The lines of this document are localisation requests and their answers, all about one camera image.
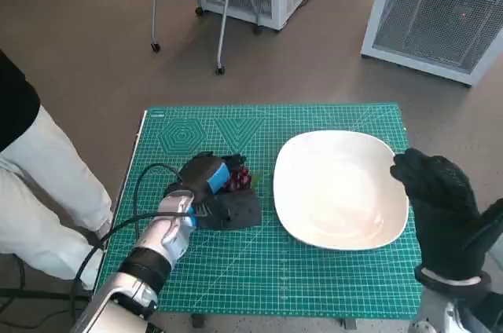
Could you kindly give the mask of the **black gloved right hand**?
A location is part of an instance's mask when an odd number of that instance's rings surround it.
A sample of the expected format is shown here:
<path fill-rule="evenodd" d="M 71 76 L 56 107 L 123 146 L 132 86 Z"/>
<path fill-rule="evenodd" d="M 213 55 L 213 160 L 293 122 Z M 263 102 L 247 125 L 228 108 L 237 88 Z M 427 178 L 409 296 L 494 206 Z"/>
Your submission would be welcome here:
<path fill-rule="evenodd" d="M 502 234 L 502 200 L 479 211 L 457 164 L 415 148 L 394 156 L 390 173 L 412 204 L 421 266 L 446 280 L 481 276 L 486 253 Z"/>

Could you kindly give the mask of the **black left hand blue tape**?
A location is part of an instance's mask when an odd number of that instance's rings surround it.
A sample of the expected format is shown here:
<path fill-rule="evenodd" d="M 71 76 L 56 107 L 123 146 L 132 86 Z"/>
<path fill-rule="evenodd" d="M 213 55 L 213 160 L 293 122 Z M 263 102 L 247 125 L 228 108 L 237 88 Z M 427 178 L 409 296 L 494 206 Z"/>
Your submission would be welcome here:
<path fill-rule="evenodd" d="M 231 178 L 231 173 L 245 163 L 241 154 L 216 156 L 213 152 L 200 152 L 180 169 L 180 180 L 169 184 L 163 196 L 178 191 L 189 190 L 194 201 L 200 202 L 219 192 Z"/>

